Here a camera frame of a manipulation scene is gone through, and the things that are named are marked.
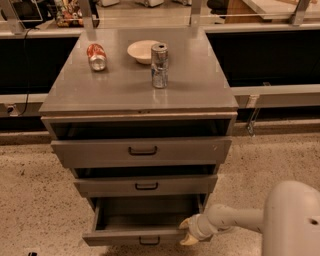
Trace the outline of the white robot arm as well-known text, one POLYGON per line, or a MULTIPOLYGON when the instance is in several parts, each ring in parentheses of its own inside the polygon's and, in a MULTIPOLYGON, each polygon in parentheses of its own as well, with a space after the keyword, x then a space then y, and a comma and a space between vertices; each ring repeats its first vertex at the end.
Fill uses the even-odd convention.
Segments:
POLYGON ((262 210, 216 204, 180 227, 186 231, 184 246, 241 227, 262 235, 262 256, 320 256, 320 191, 284 181, 271 190, 262 210))

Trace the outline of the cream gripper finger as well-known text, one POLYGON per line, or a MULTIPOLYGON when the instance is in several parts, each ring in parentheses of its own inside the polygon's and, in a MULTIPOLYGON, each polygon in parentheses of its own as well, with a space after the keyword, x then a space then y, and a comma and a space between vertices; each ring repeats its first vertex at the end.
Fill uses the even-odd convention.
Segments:
POLYGON ((198 242, 199 240, 196 237, 194 237, 192 234, 187 232, 185 237, 180 241, 180 244, 182 246, 192 246, 197 244, 198 242))
POLYGON ((189 218, 184 219, 184 220, 179 224, 179 228, 180 228, 180 229, 188 229, 188 228, 189 228, 189 222, 190 222, 190 219, 189 219, 189 218))

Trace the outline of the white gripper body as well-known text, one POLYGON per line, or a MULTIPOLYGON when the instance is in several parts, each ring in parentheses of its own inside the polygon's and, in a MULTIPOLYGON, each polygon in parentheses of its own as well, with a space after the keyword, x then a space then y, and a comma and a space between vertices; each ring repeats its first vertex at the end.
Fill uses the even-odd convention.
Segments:
POLYGON ((196 214, 189 219, 188 232, 199 241, 213 236, 218 231, 217 227, 210 222, 209 217, 205 214, 196 214))

